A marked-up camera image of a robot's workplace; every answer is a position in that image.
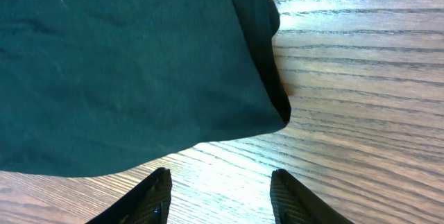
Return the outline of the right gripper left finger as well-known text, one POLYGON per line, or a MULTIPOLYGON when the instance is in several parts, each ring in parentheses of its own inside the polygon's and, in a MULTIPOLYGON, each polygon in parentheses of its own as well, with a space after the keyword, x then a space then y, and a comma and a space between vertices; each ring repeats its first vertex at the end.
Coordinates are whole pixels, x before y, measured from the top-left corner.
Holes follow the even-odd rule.
POLYGON ((158 168, 87 224, 167 224, 172 179, 158 168))

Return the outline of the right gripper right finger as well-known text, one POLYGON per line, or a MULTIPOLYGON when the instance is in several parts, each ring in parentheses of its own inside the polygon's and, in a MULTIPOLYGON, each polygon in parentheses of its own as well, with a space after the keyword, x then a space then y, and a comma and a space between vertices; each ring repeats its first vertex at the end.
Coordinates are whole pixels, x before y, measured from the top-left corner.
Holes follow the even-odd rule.
POLYGON ((270 198, 276 224, 353 224, 284 169, 272 172, 270 198))

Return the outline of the black shorts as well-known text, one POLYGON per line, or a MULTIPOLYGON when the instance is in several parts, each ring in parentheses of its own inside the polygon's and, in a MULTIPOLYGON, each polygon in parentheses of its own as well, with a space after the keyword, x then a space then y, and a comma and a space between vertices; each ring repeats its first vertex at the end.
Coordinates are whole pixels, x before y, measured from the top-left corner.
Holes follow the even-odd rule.
POLYGON ((283 129, 272 0, 1 0, 1 170, 126 171, 283 129))

